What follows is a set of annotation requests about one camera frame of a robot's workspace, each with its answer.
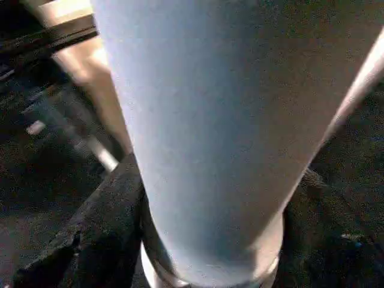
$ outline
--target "silver rod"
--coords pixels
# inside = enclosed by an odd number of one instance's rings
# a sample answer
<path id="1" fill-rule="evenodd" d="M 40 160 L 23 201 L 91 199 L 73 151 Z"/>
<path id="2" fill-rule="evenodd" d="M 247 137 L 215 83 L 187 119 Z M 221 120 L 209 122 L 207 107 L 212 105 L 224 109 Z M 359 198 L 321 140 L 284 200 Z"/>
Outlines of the silver rod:
<path id="1" fill-rule="evenodd" d="M 282 213 L 382 29 L 354 1 L 92 0 L 157 272 L 258 285 Z"/>

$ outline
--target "dark floor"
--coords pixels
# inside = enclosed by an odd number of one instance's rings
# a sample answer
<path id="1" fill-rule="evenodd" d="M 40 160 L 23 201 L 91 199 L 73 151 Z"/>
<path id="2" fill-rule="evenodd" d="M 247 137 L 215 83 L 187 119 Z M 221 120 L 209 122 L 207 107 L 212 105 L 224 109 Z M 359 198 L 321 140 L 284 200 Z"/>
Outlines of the dark floor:
<path id="1" fill-rule="evenodd" d="M 0 183 L 0 287 L 32 261 L 96 189 L 101 178 L 89 164 L 42 155 L 2 176 Z"/>

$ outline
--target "metal base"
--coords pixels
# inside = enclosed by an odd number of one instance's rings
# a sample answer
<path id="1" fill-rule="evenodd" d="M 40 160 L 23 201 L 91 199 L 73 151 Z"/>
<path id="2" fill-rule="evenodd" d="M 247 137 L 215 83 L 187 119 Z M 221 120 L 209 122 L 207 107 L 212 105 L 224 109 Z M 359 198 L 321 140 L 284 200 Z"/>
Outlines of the metal base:
<path id="1" fill-rule="evenodd" d="M 151 263 L 148 255 L 145 251 L 143 243 L 140 246 L 140 256 L 142 260 L 143 270 L 148 284 L 151 288 L 182 288 L 190 287 L 191 285 L 180 279 L 177 279 L 174 275 L 168 273 L 159 263 L 156 264 L 156 269 Z M 263 283 L 247 283 L 240 285 L 241 288 L 271 288 L 277 274 L 279 258 L 277 257 L 267 271 L 267 277 L 263 280 Z"/>

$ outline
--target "metal pole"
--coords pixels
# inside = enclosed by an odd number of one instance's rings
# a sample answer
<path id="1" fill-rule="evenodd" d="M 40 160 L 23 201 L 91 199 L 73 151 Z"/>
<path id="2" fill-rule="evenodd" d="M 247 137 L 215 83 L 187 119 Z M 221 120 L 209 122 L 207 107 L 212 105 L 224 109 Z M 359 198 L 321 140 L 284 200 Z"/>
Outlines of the metal pole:
<path id="1" fill-rule="evenodd" d="M 283 209 L 382 28 L 382 7 L 324 2 L 92 1 L 162 279 L 273 277 Z"/>

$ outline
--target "cylindrical post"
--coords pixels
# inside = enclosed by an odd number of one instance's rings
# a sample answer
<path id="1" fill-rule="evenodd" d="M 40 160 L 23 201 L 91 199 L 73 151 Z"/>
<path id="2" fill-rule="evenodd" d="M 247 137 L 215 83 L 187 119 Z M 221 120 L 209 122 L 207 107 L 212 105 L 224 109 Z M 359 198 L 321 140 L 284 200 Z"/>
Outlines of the cylindrical post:
<path id="1" fill-rule="evenodd" d="M 382 9 L 92 3 L 148 195 L 152 264 L 198 286 L 261 283 L 277 261 L 283 209 L 380 32 Z"/>

